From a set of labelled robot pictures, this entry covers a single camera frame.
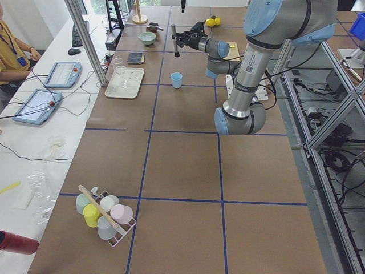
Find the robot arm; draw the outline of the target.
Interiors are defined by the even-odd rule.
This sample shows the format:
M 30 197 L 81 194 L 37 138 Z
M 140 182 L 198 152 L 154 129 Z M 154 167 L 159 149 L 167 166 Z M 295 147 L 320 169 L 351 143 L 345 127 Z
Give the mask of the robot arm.
M 293 46 L 320 43 L 335 33 L 337 1 L 251 1 L 245 14 L 248 42 L 241 63 L 227 61 L 229 44 L 208 38 L 203 22 L 189 31 L 172 32 L 174 47 L 189 46 L 208 53 L 206 76 L 237 71 L 230 97 L 214 113 L 221 135 L 253 134 L 265 124 L 266 111 L 255 92 L 275 50 L 284 40 Z

